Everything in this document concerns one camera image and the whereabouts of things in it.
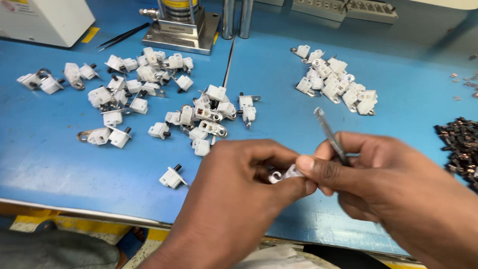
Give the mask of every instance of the tweezers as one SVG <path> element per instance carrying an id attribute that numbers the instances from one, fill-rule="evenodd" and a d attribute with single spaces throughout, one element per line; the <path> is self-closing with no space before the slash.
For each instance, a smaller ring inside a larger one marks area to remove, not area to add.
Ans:
<path id="1" fill-rule="evenodd" d="M 117 37 L 114 37 L 113 39 L 110 39 L 110 40 L 106 41 L 105 43 L 103 43 L 103 44 L 97 46 L 96 48 L 99 48 L 99 47 L 101 47 L 101 46 L 104 46 L 104 45 L 106 45 L 106 44 L 112 42 L 111 44 L 109 44 L 108 46 L 106 46 L 106 47 L 100 49 L 99 51 L 102 51 L 102 50 L 104 50 L 104 49 L 106 49 L 106 48 L 109 48 L 109 47 L 111 47 L 111 46 L 113 46 L 113 45 L 115 45 L 115 44 L 117 44 L 117 43 L 119 43 L 119 42 L 125 40 L 126 38 L 128 38 L 128 37 L 134 35 L 135 33 L 137 33 L 137 32 L 139 32 L 139 31 L 143 30 L 144 28 L 149 27 L 149 25 L 150 25 L 149 22 L 147 22 L 147 23 L 145 23 L 145 24 L 143 24 L 143 25 L 141 25 L 141 26 L 138 26 L 138 27 L 136 27 L 136 28 L 134 28 L 134 29 L 132 29 L 132 30 L 127 31 L 127 32 L 124 33 L 124 34 L 120 34 L 120 35 L 118 35 Z"/>
<path id="2" fill-rule="evenodd" d="M 344 149 L 342 148 L 342 145 L 335 139 L 334 133 L 332 132 L 332 128 L 330 128 L 330 125 L 328 124 L 326 120 L 326 117 L 322 108 L 320 107 L 316 108 L 314 110 L 314 115 L 316 116 L 317 120 L 320 122 L 320 126 L 322 127 L 324 134 L 326 134 L 326 137 L 329 140 L 330 144 L 332 145 L 334 150 L 337 152 L 337 155 L 342 165 L 350 167 L 351 165 L 347 159 L 346 153 Z"/>

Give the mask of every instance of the metal column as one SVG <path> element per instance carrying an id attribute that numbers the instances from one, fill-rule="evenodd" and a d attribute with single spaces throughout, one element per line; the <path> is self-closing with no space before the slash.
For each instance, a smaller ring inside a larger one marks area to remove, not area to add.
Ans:
<path id="1" fill-rule="evenodd" d="M 231 39 L 234 36 L 234 9 L 236 0 L 222 1 L 222 38 Z"/>
<path id="2" fill-rule="evenodd" d="M 240 13 L 240 25 L 239 25 L 239 37 L 249 38 L 250 33 L 250 21 L 252 19 L 252 6 L 254 0 L 243 0 L 242 10 Z"/>

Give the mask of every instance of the pile of black components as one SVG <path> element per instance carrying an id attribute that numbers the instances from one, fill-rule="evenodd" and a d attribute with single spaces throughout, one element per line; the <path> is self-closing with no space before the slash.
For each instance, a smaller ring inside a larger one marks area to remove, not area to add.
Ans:
<path id="1" fill-rule="evenodd" d="M 468 187 L 478 193 L 478 123 L 463 117 L 444 126 L 435 125 L 436 134 L 446 144 L 443 151 L 451 151 L 445 169 L 466 180 Z"/>

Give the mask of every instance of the blue work surface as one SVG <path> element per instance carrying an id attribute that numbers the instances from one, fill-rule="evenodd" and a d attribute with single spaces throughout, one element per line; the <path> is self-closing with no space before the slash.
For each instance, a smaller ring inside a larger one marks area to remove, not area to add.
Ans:
<path id="1" fill-rule="evenodd" d="M 192 104 L 197 90 L 209 84 L 221 86 L 228 66 L 232 40 L 218 38 L 211 56 L 182 53 L 191 57 L 194 69 L 189 92 L 178 94 L 171 80 L 162 87 L 167 98 L 147 96 L 146 115 L 134 113 L 123 117 L 118 128 L 131 127 L 132 139 L 120 149 L 111 144 L 96 146 L 77 141 L 76 134 L 103 127 L 100 111 L 88 101 L 89 91 L 111 80 L 106 62 L 111 54 L 122 58 L 139 56 L 146 29 L 98 52 L 95 47 L 145 22 L 140 8 L 155 7 L 155 1 L 88 1 L 100 30 L 89 43 L 72 48 L 58 48 L 31 43 L 0 40 L 0 197 L 51 206 L 119 213 L 172 223 L 187 194 L 184 185 L 175 190 L 158 179 L 167 167 L 178 163 L 187 182 L 194 179 L 201 157 L 194 155 L 191 140 L 177 126 L 171 127 L 166 140 L 151 137 L 150 126 L 164 122 L 167 112 Z M 205 9 L 221 12 L 219 3 L 204 3 Z M 163 50 L 166 56 L 176 51 Z M 66 62 L 96 63 L 98 78 L 84 80 L 86 89 L 76 90 L 65 82 L 64 90 L 48 95 L 30 91 L 16 79 L 40 68 L 47 68 L 61 78 Z M 136 79 L 136 71 L 128 79 Z"/>
<path id="2" fill-rule="evenodd" d="M 474 75 L 478 60 L 477 16 L 413 1 L 390 1 L 397 7 L 395 25 L 346 18 L 341 24 L 255 3 L 249 39 L 236 38 L 231 58 L 228 95 L 243 91 L 261 95 L 256 120 L 247 138 L 271 137 L 303 154 L 312 154 L 325 139 L 313 116 L 323 107 L 334 131 L 346 130 L 395 136 L 418 148 L 439 165 L 447 152 L 433 129 L 463 116 L 478 120 L 473 88 L 455 79 Z M 348 111 L 327 97 L 310 98 L 295 90 L 310 65 L 289 49 L 309 45 L 310 52 L 337 54 L 356 82 L 376 90 L 375 116 Z M 461 101 L 455 101 L 459 95 Z M 244 138 L 230 130 L 230 138 Z M 407 255 L 379 226 L 350 219 L 337 196 L 321 192 L 286 208 L 267 235 L 369 251 Z"/>

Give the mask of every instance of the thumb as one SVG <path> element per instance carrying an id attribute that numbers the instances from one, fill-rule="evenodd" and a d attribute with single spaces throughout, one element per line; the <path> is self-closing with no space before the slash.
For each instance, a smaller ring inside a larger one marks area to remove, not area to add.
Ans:
<path id="1" fill-rule="evenodd" d="M 273 188 L 274 195 L 283 207 L 317 190 L 317 184 L 304 177 L 287 178 L 269 186 Z"/>
<path id="2" fill-rule="evenodd" d="M 346 167 L 309 155 L 299 156 L 295 165 L 306 178 L 320 186 L 353 194 L 357 194 L 357 190 L 366 185 L 364 181 L 368 178 L 366 169 Z"/>

